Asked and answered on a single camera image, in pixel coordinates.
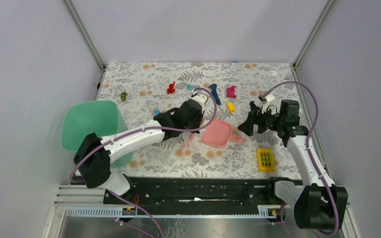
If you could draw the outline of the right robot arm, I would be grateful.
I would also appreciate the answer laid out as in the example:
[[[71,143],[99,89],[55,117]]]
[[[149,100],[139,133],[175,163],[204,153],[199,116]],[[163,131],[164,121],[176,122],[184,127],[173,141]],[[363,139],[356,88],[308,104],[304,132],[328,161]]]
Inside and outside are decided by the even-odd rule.
[[[265,190],[266,201],[277,204],[283,200],[294,210],[296,225],[300,229],[315,229],[329,234],[341,229],[348,192],[337,186],[320,165],[319,158],[310,143],[309,130],[300,124],[299,103],[283,100],[279,112],[272,113],[268,104],[258,107],[250,102],[247,119],[238,130],[252,136],[254,126],[259,134],[276,131],[283,145],[293,157],[303,188],[288,179],[274,179],[274,185]]]

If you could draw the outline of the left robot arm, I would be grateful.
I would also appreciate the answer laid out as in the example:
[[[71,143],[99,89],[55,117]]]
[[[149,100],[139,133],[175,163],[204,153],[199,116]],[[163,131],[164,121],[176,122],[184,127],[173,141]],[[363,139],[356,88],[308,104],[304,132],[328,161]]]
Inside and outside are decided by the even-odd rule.
[[[130,182],[124,175],[115,175],[111,164],[142,147],[178,137],[183,132],[196,132],[207,100],[198,94],[134,129],[103,137],[94,132],[88,134],[73,159],[87,188],[111,190],[121,203],[130,203],[134,197]]]

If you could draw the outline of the pink dustpan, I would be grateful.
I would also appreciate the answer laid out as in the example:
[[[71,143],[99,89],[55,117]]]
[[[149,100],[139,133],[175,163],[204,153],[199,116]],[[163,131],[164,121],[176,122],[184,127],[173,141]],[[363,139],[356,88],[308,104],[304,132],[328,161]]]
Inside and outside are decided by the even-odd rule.
[[[223,148],[228,142],[246,143],[244,137],[234,135],[232,131],[233,127],[229,123],[215,119],[206,128],[200,142],[216,148]]]

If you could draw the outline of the pink brush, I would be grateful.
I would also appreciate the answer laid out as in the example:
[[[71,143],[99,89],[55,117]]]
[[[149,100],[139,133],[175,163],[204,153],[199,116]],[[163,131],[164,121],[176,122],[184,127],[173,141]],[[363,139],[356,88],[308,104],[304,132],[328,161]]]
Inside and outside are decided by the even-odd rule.
[[[181,150],[181,153],[185,153],[185,151],[187,150],[187,148],[189,147],[190,145],[190,142],[193,140],[193,138],[195,137],[196,133],[191,133],[189,138],[187,139],[186,143],[184,144],[182,150]]]

